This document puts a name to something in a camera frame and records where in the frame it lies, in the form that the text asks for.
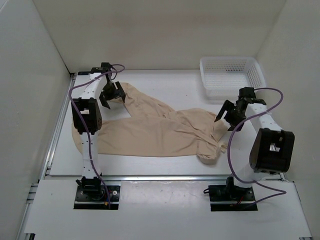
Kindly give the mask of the beige trousers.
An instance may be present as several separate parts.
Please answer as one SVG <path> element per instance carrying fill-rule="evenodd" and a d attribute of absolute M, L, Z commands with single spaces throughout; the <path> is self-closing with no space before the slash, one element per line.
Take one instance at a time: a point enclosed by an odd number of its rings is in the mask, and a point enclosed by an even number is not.
<path fill-rule="evenodd" d="M 198 156 L 213 165 L 227 144 L 228 128 L 216 114 L 201 108 L 174 110 L 168 104 L 121 83 L 129 118 L 107 120 L 98 133 L 98 153 L 137 157 Z"/>

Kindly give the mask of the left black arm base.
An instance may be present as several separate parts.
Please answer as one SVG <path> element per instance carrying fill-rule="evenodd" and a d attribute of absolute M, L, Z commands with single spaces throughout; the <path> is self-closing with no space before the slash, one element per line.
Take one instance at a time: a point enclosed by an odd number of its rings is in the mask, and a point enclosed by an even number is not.
<path fill-rule="evenodd" d="M 74 198 L 74 210 L 118 210 L 121 186 L 108 185 L 110 195 L 110 203 L 108 202 L 107 194 L 102 186 L 100 193 L 85 191 L 80 185 L 77 186 Z"/>

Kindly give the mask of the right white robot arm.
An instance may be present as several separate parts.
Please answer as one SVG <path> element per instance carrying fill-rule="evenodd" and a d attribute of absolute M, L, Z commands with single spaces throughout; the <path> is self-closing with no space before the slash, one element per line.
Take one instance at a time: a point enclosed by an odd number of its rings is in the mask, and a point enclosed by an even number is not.
<path fill-rule="evenodd" d="M 229 131 L 234 136 L 242 130 L 246 122 L 251 122 L 256 131 L 248 163 L 239 170 L 234 170 L 231 151 L 227 150 L 231 176 L 226 180 L 224 193 L 230 200 L 238 199 L 252 187 L 269 175 L 285 173 L 289 170 L 295 135 L 281 128 L 272 118 L 271 110 L 263 99 L 256 96 L 256 89 L 243 87 L 239 90 L 236 102 L 226 100 L 216 120 L 224 119 L 229 124 Z"/>

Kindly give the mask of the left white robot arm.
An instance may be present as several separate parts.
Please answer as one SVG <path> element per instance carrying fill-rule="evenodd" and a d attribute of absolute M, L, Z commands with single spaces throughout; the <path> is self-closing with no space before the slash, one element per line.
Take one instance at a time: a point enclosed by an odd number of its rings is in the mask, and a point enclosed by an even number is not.
<path fill-rule="evenodd" d="M 120 82 L 114 81 L 117 74 L 125 70 L 122 64 L 102 62 L 89 72 L 87 82 L 75 85 L 68 92 L 72 121 L 80 136 L 83 168 L 78 181 L 80 190 L 93 200 L 109 200 L 109 190 L 102 179 L 98 166 L 98 135 L 102 129 L 100 106 L 110 108 L 109 101 L 125 101 L 126 94 Z"/>

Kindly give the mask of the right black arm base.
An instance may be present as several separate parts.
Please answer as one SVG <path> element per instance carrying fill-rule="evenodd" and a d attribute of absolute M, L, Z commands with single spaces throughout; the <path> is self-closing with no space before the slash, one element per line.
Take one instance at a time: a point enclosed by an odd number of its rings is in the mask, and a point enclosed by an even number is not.
<path fill-rule="evenodd" d="M 209 195 L 211 212 L 258 211 L 252 187 L 232 192 L 226 185 L 209 185 L 203 193 Z"/>

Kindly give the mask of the white plastic mesh basket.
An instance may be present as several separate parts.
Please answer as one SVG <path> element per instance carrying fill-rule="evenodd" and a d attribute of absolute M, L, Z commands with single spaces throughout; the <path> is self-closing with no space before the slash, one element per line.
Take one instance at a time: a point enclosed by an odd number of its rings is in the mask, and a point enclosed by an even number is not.
<path fill-rule="evenodd" d="M 260 65 L 253 57 L 202 57 L 199 69 L 206 96 L 213 101 L 233 101 L 244 87 L 266 87 Z"/>

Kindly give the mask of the aluminium front rail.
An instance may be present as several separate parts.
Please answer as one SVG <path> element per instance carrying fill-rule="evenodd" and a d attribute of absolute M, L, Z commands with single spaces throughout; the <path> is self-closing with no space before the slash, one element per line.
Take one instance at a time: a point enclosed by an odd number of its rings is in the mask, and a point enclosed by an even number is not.
<path fill-rule="evenodd" d="M 106 182 L 119 181 L 225 181 L 228 175 L 108 175 L 103 179 Z M 80 176 L 72 175 L 46 175 L 44 180 L 77 180 Z M 268 176 L 263 180 L 281 181 L 284 176 L 281 174 Z"/>

